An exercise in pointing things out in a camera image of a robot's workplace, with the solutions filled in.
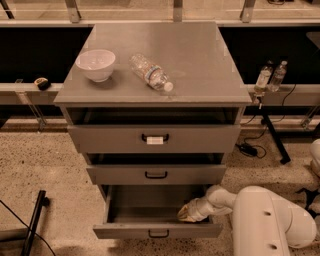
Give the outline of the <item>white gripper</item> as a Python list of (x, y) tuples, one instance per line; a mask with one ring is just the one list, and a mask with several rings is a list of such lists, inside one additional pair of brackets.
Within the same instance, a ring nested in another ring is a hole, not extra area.
[(202, 221), (209, 215), (214, 215), (219, 209), (213, 206), (207, 199), (196, 198), (185, 204), (178, 212), (180, 221), (195, 223)]

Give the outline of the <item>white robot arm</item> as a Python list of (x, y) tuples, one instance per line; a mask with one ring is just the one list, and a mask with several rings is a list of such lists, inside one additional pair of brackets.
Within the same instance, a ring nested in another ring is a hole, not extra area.
[(234, 256), (290, 256), (292, 248), (314, 242), (317, 225), (302, 207), (259, 186), (234, 194), (219, 185), (185, 204), (181, 221), (198, 222), (211, 215), (232, 215)]

